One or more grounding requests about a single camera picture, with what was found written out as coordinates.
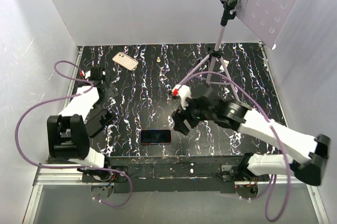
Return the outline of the pink phone case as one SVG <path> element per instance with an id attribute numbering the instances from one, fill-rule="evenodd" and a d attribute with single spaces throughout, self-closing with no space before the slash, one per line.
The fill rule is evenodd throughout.
<path id="1" fill-rule="evenodd" d="M 135 70 L 138 66 L 138 61 L 136 59 L 131 58 L 123 52 L 117 53 L 112 60 L 129 71 Z"/>

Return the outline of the black smartphone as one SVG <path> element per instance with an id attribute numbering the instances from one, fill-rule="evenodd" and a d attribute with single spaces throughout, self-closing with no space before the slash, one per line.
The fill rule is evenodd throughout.
<path id="1" fill-rule="evenodd" d="M 140 143 L 142 145 L 170 144 L 172 142 L 171 131 L 169 129 L 149 129 L 140 133 Z"/>

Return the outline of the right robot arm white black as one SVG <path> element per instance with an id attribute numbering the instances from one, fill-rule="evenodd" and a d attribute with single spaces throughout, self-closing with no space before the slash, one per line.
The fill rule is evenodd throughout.
<path id="1" fill-rule="evenodd" d="M 331 139 L 324 135 L 299 133 L 264 116 L 249 105 L 219 97 L 185 98 L 172 113 L 174 130 L 188 135 L 201 121 L 213 121 L 222 128 L 250 135 L 278 148 L 279 155 L 244 154 L 234 175 L 243 180 L 275 174 L 294 176 L 299 181 L 319 186 L 329 158 Z"/>

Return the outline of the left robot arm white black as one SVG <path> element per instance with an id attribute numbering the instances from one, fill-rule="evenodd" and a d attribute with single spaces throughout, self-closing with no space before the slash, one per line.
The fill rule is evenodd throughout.
<path id="1" fill-rule="evenodd" d="M 84 120 L 94 105 L 104 97 L 106 88 L 110 86 L 110 78 L 104 68 L 93 67 L 86 73 L 81 72 L 86 81 L 93 84 L 83 84 L 77 88 L 77 97 L 58 114 L 47 119 L 47 135 L 49 155 L 58 160 L 74 162 L 93 171 L 79 168 L 78 171 L 106 182 L 112 176 L 107 157 L 91 147 L 91 139 L 97 136 L 116 118 L 114 112 L 100 110 L 90 120 Z"/>

